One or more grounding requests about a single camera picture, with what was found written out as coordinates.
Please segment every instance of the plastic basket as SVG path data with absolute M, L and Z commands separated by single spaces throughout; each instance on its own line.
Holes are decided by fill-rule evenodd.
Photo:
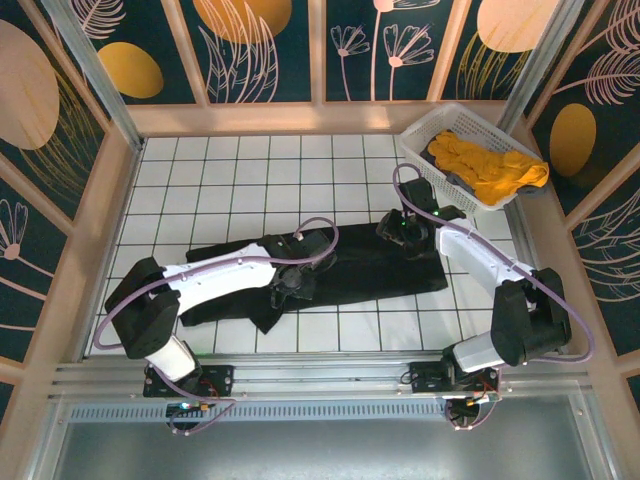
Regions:
M 499 210 L 516 195 L 506 197 L 496 205 L 486 205 L 461 187 L 449 183 L 444 173 L 420 156 L 420 152 L 443 130 L 451 130 L 462 140 L 473 142 L 492 152 L 504 153 L 518 150 L 539 158 L 531 150 L 459 103 L 448 103 L 436 107 L 407 128 L 400 136 L 400 145 L 406 159 L 420 168 L 424 177 L 451 202 L 471 215 L 482 211 Z

